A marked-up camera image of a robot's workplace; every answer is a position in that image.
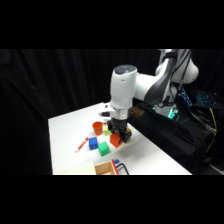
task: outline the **black curtain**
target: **black curtain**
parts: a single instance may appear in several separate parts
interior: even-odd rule
[[[155,49],[1,49],[0,173],[51,174],[48,119],[110,100],[113,69],[153,75]],[[199,89],[224,95],[224,51],[193,50]]]

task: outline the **pen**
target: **pen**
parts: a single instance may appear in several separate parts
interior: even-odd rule
[[[89,138],[86,138],[85,141],[78,147],[78,149],[76,149],[76,152],[78,152],[86,144],[88,140]]]

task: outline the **green block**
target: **green block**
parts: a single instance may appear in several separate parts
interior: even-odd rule
[[[108,130],[108,126],[107,125],[104,126],[104,134],[105,134],[105,136],[112,135],[112,133]]]
[[[105,156],[110,153],[109,146],[106,142],[103,142],[98,145],[101,156]]]

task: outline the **orange cup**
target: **orange cup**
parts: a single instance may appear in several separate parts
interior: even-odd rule
[[[94,129],[96,135],[102,135],[103,134],[103,123],[102,122],[94,123],[93,129]]]

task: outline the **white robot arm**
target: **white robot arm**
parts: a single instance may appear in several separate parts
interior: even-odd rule
[[[132,65],[122,65],[114,69],[111,79],[111,101],[100,108],[100,116],[111,117],[109,130],[118,132],[121,141],[126,143],[127,119],[130,116],[133,98],[149,105],[156,105],[155,112],[168,116],[175,108],[177,89],[173,83],[192,83],[197,79],[198,69],[191,60],[189,49],[164,49],[162,63],[156,70],[156,76],[139,74]]]

